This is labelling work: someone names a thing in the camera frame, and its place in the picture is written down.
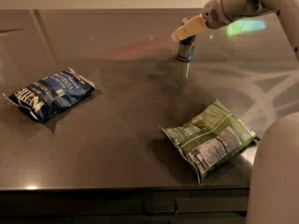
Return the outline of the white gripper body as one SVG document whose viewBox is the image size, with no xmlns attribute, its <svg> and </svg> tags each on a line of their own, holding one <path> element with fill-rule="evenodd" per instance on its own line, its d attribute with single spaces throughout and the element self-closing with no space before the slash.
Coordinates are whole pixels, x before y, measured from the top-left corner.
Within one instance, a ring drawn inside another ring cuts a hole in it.
<svg viewBox="0 0 299 224">
<path fill-rule="evenodd" d="M 219 29 L 248 16 L 248 0 L 210 0 L 202 15 L 209 29 Z"/>
</svg>

